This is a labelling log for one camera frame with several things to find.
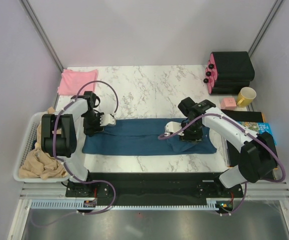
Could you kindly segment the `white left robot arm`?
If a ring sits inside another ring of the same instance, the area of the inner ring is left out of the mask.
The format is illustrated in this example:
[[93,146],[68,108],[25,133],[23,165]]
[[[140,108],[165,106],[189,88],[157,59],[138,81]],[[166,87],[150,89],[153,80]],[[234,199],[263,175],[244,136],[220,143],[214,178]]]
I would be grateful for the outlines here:
[[100,98],[92,91],[71,98],[68,105],[55,113],[44,114],[41,118],[41,149],[57,160],[69,175],[70,183],[78,183],[77,191],[84,197],[94,192],[89,171],[84,167],[79,137],[103,132],[101,116],[94,110]]

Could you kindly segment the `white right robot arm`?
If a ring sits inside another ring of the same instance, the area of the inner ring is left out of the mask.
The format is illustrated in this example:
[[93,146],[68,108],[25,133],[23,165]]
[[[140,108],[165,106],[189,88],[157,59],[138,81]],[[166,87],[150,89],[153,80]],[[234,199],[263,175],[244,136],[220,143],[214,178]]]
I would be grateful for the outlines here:
[[219,181],[213,184],[217,196],[225,197],[238,184],[256,183],[278,166],[277,151],[270,133],[260,134],[242,126],[207,99],[196,103],[187,97],[178,108],[190,125],[184,130],[185,137],[197,141],[202,134],[201,128],[207,127],[220,134],[239,152],[238,164],[223,172],[218,177]]

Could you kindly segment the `blue t-shirt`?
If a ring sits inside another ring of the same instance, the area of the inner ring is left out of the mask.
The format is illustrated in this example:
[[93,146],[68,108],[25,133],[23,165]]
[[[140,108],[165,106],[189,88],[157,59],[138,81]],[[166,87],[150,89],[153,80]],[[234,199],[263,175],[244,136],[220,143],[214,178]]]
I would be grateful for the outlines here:
[[174,156],[190,154],[214,154],[209,131],[204,127],[201,142],[181,141],[178,136],[159,140],[168,122],[182,122],[184,118],[120,119],[114,126],[85,138],[82,152],[105,156]]

